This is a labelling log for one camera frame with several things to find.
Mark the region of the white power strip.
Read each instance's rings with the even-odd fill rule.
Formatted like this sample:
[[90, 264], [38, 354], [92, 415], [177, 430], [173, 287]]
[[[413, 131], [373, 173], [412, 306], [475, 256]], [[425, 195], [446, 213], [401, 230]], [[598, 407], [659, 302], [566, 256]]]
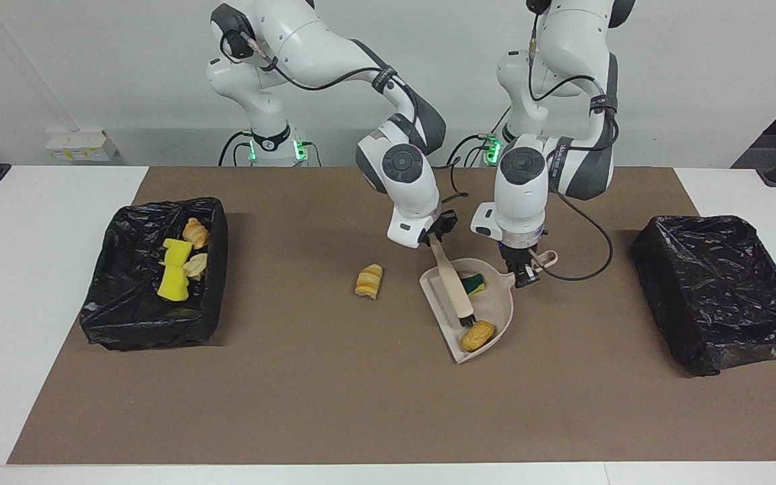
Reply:
[[45, 148], [56, 162], [113, 162], [120, 156], [104, 130], [47, 133]]

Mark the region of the striped toy croissant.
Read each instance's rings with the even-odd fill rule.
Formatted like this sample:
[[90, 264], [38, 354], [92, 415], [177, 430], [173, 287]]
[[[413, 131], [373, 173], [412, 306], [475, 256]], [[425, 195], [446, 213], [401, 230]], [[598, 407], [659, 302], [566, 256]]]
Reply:
[[370, 264], [358, 273], [355, 280], [354, 294], [366, 296], [372, 300], [378, 298], [380, 285], [384, 276], [384, 268], [379, 264]]
[[182, 231], [182, 239], [191, 243], [194, 249], [202, 249], [207, 246], [210, 239], [209, 230], [197, 219], [188, 218]]

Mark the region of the brown bread roll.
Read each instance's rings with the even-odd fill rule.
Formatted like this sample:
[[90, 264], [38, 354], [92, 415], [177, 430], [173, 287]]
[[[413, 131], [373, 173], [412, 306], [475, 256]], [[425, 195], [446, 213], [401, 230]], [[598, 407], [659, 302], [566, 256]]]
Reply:
[[465, 352], [474, 353], [486, 346], [490, 340], [496, 337], [496, 334], [498, 334], [498, 328], [493, 323], [480, 320], [469, 327], [466, 333], [462, 335], [459, 345], [461, 345], [461, 349]]

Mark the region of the brown table mat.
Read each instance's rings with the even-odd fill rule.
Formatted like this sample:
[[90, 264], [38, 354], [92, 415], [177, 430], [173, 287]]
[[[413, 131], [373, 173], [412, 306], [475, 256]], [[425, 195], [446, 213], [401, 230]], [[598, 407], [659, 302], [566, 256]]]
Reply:
[[[514, 294], [504, 338], [456, 365], [419, 285], [433, 267], [385, 236], [391, 205], [356, 168], [151, 168], [136, 203], [217, 197], [228, 221], [218, 331], [117, 352], [79, 325], [11, 464], [776, 460], [776, 361], [687, 377], [629, 246], [696, 209], [674, 170], [619, 168], [583, 209], [616, 260]], [[378, 298], [354, 294], [384, 268]]]

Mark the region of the beige hand brush black bristles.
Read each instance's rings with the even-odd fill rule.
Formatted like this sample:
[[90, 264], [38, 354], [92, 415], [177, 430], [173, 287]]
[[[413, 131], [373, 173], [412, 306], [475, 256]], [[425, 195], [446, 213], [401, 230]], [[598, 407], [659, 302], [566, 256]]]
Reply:
[[468, 295], [465, 294], [464, 288], [461, 283], [461, 278], [457, 273], [452, 262], [447, 258], [443, 244], [439, 242], [439, 238], [433, 238], [431, 245], [429, 245], [435, 258], [435, 264], [445, 288], [447, 296], [449, 296], [449, 302], [455, 310], [457, 319], [464, 328], [469, 328], [477, 322], [474, 315], [474, 308]]

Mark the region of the beige plastic dustpan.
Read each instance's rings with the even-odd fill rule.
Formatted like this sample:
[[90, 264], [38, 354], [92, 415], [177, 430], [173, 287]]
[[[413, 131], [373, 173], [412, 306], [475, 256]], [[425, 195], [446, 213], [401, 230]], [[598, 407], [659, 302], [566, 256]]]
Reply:
[[462, 350], [459, 341], [461, 341], [462, 335], [466, 333], [468, 328], [462, 327], [457, 319], [437, 267], [423, 273], [419, 280], [423, 294], [426, 296], [429, 306], [434, 313], [453, 361], [456, 364], [461, 364], [489, 350], [509, 328], [514, 313], [512, 289], [515, 287], [515, 276], [513, 273], [500, 273], [499, 270], [496, 270], [488, 262], [474, 258], [459, 258], [451, 262], [459, 274], [459, 278], [461, 278], [463, 273], [484, 274], [486, 289], [480, 294], [468, 297], [470, 298], [472, 308], [474, 308], [476, 320], [491, 322], [498, 328], [496, 337], [490, 340], [483, 348], [474, 353], [467, 353]]

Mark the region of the bin lined with black bag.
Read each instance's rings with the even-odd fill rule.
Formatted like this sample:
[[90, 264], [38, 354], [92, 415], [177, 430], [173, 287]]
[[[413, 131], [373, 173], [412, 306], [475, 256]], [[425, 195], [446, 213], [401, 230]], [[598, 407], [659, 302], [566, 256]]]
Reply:
[[776, 361], [776, 264], [746, 220], [653, 217], [630, 255], [659, 333], [688, 375]]
[[[181, 301], [160, 294], [176, 273], [169, 250], [185, 245], [187, 228], [203, 228], [206, 242], [190, 254], [206, 260], [184, 277]], [[90, 344], [109, 350], [200, 345], [218, 328], [227, 280], [228, 223], [216, 197], [161, 201], [118, 209], [104, 233], [92, 282], [78, 322]]]

